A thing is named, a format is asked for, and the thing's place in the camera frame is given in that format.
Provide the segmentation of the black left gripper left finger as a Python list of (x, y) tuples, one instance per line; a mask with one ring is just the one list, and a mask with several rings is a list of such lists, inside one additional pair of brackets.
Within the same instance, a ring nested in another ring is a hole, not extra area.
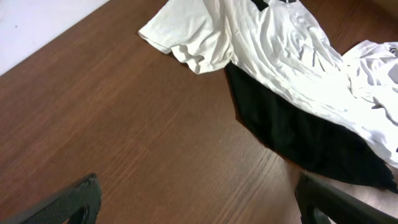
[(102, 191), (96, 174), (88, 174), (69, 186), (14, 215), (2, 224), (95, 224)]

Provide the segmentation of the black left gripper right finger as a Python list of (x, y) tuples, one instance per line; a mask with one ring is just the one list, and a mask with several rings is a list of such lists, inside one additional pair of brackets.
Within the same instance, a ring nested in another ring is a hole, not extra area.
[(396, 218), (311, 175), (300, 175), (295, 198), (303, 224), (397, 224)]

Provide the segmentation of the white t-shirt black print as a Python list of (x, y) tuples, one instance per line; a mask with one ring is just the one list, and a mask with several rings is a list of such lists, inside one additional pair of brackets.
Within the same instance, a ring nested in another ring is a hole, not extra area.
[(365, 40), (339, 54), (299, 1), (171, 0), (139, 35), (196, 74), (233, 63), (397, 165), (396, 42)]

